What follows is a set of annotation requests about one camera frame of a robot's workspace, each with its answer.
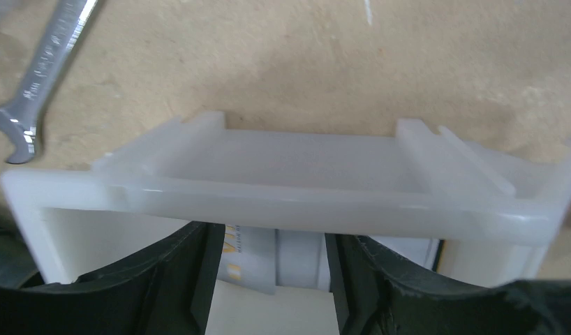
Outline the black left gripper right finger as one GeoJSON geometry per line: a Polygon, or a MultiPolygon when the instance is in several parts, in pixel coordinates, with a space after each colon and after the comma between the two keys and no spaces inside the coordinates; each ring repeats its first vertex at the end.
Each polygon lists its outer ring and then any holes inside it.
{"type": "Polygon", "coordinates": [[[327,234],[325,241],[341,334],[571,334],[571,280],[483,288],[370,237],[327,234]]]}

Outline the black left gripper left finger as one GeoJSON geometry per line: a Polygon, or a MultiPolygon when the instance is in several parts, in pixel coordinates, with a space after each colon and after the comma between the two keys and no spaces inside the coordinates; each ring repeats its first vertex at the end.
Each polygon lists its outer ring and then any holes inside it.
{"type": "Polygon", "coordinates": [[[204,334],[224,233],[193,221],[73,283],[0,287],[0,334],[204,334]]]}

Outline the white card with diamond print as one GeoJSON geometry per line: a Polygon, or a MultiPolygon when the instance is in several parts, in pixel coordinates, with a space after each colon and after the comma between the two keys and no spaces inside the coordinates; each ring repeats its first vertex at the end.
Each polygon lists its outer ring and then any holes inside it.
{"type": "Polygon", "coordinates": [[[276,292],[276,231],[226,225],[217,279],[272,295],[276,292]]]}

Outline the white plastic card box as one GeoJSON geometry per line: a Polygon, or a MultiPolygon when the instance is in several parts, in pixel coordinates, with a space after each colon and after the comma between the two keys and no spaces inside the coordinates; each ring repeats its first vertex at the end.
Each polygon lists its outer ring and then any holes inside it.
{"type": "Polygon", "coordinates": [[[190,222],[370,237],[483,288],[537,280],[571,203],[571,142],[534,163],[400,119],[392,137],[171,119],[85,171],[15,168],[1,185],[43,284],[70,284],[190,222]]]}

